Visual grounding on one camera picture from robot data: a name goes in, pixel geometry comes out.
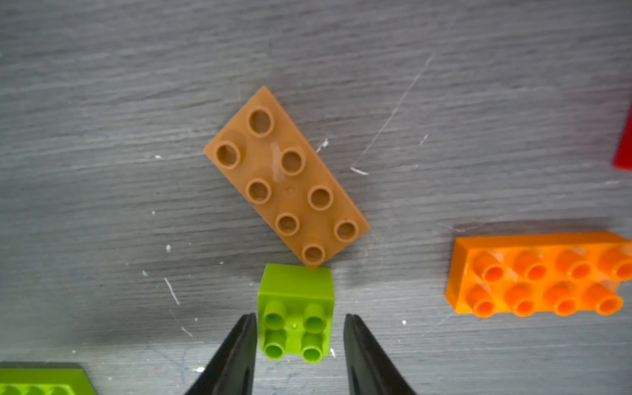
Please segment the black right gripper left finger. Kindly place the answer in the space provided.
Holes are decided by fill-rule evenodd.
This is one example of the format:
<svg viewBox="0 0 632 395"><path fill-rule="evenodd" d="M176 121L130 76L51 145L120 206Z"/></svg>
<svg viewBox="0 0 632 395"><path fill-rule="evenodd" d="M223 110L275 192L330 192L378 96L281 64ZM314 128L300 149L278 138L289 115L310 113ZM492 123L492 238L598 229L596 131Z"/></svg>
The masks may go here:
<svg viewBox="0 0 632 395"><path fill-rule="evenodd" d="M257 341L256 314L244 314L185 394L251 394Z"/></svg>

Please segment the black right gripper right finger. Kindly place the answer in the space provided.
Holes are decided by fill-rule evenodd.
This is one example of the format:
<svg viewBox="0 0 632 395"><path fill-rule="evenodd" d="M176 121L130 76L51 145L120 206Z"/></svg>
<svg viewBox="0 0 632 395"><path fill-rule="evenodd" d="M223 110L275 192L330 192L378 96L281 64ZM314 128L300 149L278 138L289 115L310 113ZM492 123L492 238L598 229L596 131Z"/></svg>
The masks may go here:
<svg viewBox="0 0 632 395"><path fill-rule="evenodd" d="M415 394L365 322L347 314L344 348L350 394Z"/></svg>

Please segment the green square lego brick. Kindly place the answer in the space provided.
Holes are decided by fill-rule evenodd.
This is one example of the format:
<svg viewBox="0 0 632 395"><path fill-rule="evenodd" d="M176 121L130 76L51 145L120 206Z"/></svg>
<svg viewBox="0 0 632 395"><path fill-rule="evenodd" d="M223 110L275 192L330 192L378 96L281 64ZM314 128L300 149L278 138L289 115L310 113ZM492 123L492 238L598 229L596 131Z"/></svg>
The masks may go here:
<svg viewBox="0 0 632 395"><path fill-rule="evenodd" d="M321 362L330 350L334 306L331 269L267 264L258 291L258 336L265 356Z"/></svg>

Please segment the large orange lego brick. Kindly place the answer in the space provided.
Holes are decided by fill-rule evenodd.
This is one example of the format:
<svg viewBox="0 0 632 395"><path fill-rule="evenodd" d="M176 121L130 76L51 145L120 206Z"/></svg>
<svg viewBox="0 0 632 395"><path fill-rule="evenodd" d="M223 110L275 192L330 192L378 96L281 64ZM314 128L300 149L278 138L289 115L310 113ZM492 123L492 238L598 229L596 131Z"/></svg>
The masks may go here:
<svg viewBox="0 0 632 395"><path fill-rule="evenodd" d="M445 298L479 318L610 315L623 307L617 288L630 279L631 242L609 231L460 237Z"/></svg>

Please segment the green long lego brick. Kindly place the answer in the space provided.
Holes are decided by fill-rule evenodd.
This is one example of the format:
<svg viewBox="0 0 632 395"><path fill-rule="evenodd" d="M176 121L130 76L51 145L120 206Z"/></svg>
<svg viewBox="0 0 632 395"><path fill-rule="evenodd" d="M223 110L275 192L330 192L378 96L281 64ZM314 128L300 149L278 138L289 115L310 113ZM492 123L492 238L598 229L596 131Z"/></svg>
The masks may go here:
<svg viewBox="0 0 632 395"><path fill-rule="evenodd" d="M1 394L96 395L96 391L76 363L2 362Z"/></svg>

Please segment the brown lego brick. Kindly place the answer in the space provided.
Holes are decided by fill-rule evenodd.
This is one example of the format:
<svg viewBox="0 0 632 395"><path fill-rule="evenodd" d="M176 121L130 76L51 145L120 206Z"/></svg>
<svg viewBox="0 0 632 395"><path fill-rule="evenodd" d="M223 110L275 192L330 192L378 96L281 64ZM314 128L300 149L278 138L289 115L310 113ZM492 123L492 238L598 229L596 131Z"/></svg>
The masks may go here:
<svg viewBox="0 0 632 395"><path fill-rule="evenodd" d="M267 87L237 111L204 153L310 268L370 231L367 219Z"/></svg>

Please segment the red square lego brick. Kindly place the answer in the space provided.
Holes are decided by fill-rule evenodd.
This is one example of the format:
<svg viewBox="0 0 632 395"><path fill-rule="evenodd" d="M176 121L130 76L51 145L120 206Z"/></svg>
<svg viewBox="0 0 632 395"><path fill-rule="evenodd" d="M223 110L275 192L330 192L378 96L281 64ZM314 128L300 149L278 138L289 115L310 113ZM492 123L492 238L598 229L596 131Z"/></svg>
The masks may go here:
<svg viewBox="0 0 632 395"><path fill-rule="evenodd" d="M620 170L632 171L632 108L629 110L612 166Z"/></svg>

